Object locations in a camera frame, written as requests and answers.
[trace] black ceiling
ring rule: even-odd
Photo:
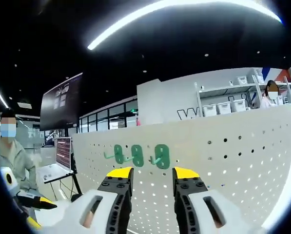
[[[291,67],[291,0],[268,4],[283,24],[232,4],[162,9],[118,30],[93,51],[87,46],[106,28],[155,0],[33,2],[0,5],[0,89],[17,114],[39,116],[43,93],[80,72],[82,115],[136,95],[136,85],[155,78]]]

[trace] person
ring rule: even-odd
[[[260,108],[266,109],[276,106],[276,97],[279,96],[279,89],[274,80],[269,80],[265,89],[265,95],[261,99]]]
[[[16,130],[14,112],[10,109],[5,110],[1,114],[0,122],[0,167],[9,167],[12,170],[20,189],[42,196],[36,183],[36,167],[21,144],[15,140]],[[29,172],[29,177],[26,176],[26,170]],[[36,219],[33,209],[27,211],[33,219]]]

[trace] pegboard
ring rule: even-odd
[[[132,152],[136,154],[136,145],[138,154],[142,150],[143,165],[134,160],[119,164],[122,158],[104,157],[122,150],[129,160]],[[169,154],[170,161],[153,165],[150,156],[156,159],[160,145],[167,147],[161,151],[165,157]],[[209,190],[218,190],[241,209],[247,222],[261,225],[275,206],[290,169],[291,105],[75,134],[73,146],[84,192],[97,189],[112,169],[134,167],[128,228],[136,233],[178,232],[174,166],[199,173]]]

